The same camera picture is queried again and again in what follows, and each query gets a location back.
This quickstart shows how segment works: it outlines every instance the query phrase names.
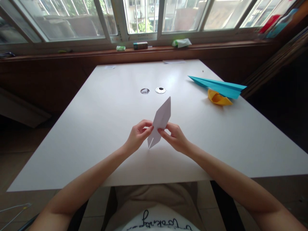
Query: white paper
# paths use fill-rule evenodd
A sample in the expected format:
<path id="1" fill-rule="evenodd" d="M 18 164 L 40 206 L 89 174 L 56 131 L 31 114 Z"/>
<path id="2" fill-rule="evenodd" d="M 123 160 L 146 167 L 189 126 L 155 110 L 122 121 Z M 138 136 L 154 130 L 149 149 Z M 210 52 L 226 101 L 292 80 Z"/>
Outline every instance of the white paper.
<path id="1" fill-rule="evenodd" d="M 105 69 L 115 69 L 116 65 L 111 65 L 111 66 L 105 66 Z"/>
<path id="2" fill-rule="evenodd" d="M 154 130 L 148 137 L 149 149 L 160 141 L 161 135 L 158 133 L 157 129 L 158 128 L 165 129 L 170 119 L 170 116 L 171 116 L 171 96 L 163 103 L 163 105 L 157 110 L 155 114 L 155 118 L 153 121 Z"/>
<path id="3" fill-rule="evenodd" d="M 185 60 L 176 59 L 176 60 L 163 60 L 165 64 L 174 64 L 174 63 L 185 63 Z"/>

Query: floor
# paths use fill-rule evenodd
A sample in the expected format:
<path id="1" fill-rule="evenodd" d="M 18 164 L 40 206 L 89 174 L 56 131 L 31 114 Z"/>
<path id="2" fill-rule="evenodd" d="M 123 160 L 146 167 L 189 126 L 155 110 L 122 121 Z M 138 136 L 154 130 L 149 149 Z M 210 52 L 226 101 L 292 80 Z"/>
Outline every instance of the floor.
<path id="1" fill-rule="evenodd" d="M 17 129 L 0 132 L 0 210 L 15 205 L 31 203 L 4 231 L 17 230 L 26 221 L 38 214 L 59 190 L 7 192 L 14 178 L 27 163 L 50 128 Z M 308 227 L 308 175 L 256 178 L 279 201 L 281 201 L 303 224 Z M 99 188 L 90 198 L 80 231 L 100 230 L 107 199 L 107 187 Z M 249 213 L 236 202 L 238 212 L 247 231 L 260 230 Z M 23 207 L 0 213 L 2 229 Z M 226 230 L 209 181 L 198 182 L 198 208 L 208 231 Z"/>

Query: yellow paper boat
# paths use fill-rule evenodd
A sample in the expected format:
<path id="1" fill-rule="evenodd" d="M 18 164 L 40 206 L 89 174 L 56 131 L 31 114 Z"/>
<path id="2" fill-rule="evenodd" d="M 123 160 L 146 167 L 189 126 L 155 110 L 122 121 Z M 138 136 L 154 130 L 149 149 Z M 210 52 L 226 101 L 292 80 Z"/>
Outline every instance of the yellow paper boat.
<path id="1" fill-rule="evenodd" d="M 227 97 L 223 97 L 217 91 L 214 91 L 212 89 L 208 89 L 208 97 L 212 103 L 218 104 L 220 106 L 233 104 Z"/>

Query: cable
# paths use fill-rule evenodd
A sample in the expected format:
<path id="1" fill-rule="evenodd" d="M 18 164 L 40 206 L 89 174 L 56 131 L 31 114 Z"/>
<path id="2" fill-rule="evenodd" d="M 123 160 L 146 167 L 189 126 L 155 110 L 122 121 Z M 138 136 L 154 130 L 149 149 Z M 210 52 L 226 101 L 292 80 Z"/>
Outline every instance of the cable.
<path id="1" fill-rule="evenodd" d="M 20 206 L 25 206 L 25 205 L 27 205 L 27 207 L 23 207 L 23 209 L 9 223 L 7 223 L 2 229 L 0 229 L 0 231 L 4 230 L 5 227 L 7 227 L 16 217 L 19 216 L 19 214 L 21 214 L 23 211 L 25 211 L 27 208 L 29 208 L 32 204 L 31 203 L 26 203 L 26 204 L 22 204 L 22 205 L 16 205 L 16 206 L 4 209 L 4 210 L 0 210 L 0 212 L 3 212 L 3 211 L 6 211 L 6 210 L 9 210 L 9 209 L 13 209 L 13 208 L 20 207 Z"/>

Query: wall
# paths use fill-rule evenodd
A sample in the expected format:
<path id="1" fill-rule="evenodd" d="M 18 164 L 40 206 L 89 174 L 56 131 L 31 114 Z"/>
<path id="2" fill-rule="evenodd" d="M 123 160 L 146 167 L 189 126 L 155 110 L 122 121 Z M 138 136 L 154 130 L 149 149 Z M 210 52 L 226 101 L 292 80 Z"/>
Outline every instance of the wall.
<path id="1" fill-rule="evenodd" d="M 223 80 L 241 83 L 276 50 L 277 44 L 207 44 L 189 48 L 67 53 L 0 61 L 0 87 L 51 113 L 61 114 L 96 65 L 200 59 Z"/>

